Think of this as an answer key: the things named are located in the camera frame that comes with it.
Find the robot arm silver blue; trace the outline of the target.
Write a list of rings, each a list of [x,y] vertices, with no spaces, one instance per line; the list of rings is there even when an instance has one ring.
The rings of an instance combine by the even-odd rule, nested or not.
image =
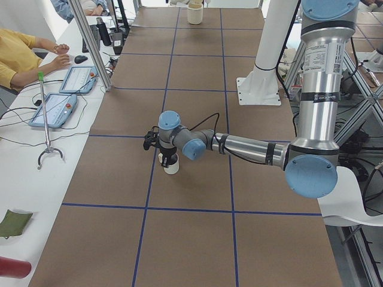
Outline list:
[[[165,111],[144,144],[160,150],[163,167],[177,162],[178,151],[196,160],[209,149],[250,163],[280,167],[288,186],[304,197],[316,199],[334,190],[339,154],[334,140],[336,111],[345,44],[355,32],[357,1],[272,1],[254,68],[236,80],[238,99],[241,105],[279,104],[278,62],[299,8],[303,10],[305,56],[296,138],[283,146],[213,129],[190,130],[176,112]]]

